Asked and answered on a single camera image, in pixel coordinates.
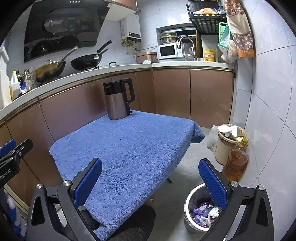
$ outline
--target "metal screw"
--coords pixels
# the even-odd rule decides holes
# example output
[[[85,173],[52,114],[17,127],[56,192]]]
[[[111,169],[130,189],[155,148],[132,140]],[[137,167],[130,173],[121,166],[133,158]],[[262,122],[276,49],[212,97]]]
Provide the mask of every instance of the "metal screw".
[[[235,188],[238,187],[238,185],[239,185],[236,181],[232,181],[230,184],[231,184],[231,186],[233,186]]]
[[[39,183],[36,185],[36,189],[40,189],[40,188],[42,188],[42,183]]]
[[[258,187],[261,191],[264,191],[265,190],[265,187],[263,185],[259,185]]]
[[[66,181],[63,182],[63,186],[64,186],[64,187],[67,187],[67,186],[69,186],[70,184],[71,184],[71,181],[69,181],[69,180],[66,180]]]

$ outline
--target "plastic jug of oil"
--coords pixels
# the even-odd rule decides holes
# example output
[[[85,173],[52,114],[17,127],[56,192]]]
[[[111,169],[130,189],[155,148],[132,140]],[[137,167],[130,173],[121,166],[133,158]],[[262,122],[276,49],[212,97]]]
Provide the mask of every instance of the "plastic jug of oil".
[[[204,56],[205,56],[205,61],[215,62],[215,51],[213,49],[205,48]]]
[[[249,160],[247,147],[248,139],[243,137],[242,141],[231,149],[222,169],[222,173],[228,181],[238,181],[241,178],[242,170]]]

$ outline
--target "blue fluffy mat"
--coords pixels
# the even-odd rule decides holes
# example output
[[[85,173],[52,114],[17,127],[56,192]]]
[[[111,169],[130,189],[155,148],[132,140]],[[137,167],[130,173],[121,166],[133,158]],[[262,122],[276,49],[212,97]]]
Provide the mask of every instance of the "blue fluffy mat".
[[[95,233],[105,241],[168,178],[190,143],[203,138],[192,120],[133,111],[89,123],[55,142],[50,153],[64,180],[101,159],[103,171],[85,207],[101,223]]]

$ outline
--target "faucet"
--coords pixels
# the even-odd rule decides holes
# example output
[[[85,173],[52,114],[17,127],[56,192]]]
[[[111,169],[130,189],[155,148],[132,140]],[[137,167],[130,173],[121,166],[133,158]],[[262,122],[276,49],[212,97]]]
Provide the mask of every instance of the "faucet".
[[[179,42],[178,42],[178,45],[177,45],[177,48],[178,49],[180,49],[181,48],[181,44],[182,44],[182,40],[183,39],[189,39],[191,42],[192,42],[192,45],[193,45],[193,53],[194,53],[194,59],[193,59],[193,61],[197,61],[197,58],[196,58],[196,53],[195,53],[195,48],[194,48],[194,43],[193,43],[193,41],[192,41],[192,39],[191,38],[189,38],[189,37],[182,37],[182,38],[180,38],[180,40],[179,40]]]

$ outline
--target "black rack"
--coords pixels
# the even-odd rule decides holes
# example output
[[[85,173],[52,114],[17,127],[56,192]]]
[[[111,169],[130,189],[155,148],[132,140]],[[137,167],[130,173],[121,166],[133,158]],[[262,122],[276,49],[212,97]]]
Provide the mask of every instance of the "black rack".
[[[219,34],[219,23],[227,22],[225,14],[190,14],[189,19],[199,34]]]
[[[188,15],[193,26],[199,34],[219,34],[219,23],[227,22],[226,14],[196,14],[202,8],[215,8],[219,9],[217,1],[213,0],[188,0],[186,4]]]

